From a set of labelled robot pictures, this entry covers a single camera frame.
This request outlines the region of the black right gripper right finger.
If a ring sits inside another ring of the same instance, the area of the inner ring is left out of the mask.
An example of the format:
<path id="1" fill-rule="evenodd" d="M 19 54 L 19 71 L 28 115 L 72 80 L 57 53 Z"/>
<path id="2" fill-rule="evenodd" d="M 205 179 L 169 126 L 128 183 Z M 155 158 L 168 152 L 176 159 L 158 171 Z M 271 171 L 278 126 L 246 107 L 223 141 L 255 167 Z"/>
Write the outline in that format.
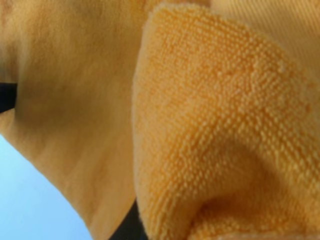
<path id="1" fill-rule="evenodd" d="M 147 234 L 140 220 L 137 202 L 134 201 L 129 212 L 111 236 L 111 240 L 147 240 Z"/>

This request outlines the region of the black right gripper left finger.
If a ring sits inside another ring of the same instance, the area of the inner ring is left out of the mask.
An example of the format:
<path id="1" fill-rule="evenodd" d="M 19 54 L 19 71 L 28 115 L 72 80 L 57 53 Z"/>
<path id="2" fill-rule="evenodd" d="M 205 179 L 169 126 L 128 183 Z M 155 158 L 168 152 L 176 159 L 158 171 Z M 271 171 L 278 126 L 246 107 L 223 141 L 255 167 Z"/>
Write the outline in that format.
<path id="1" fill-rule="evenodd" d="M 0 113 L 4 113 L 16 106 L 17 83 L 0 83 Z"/>

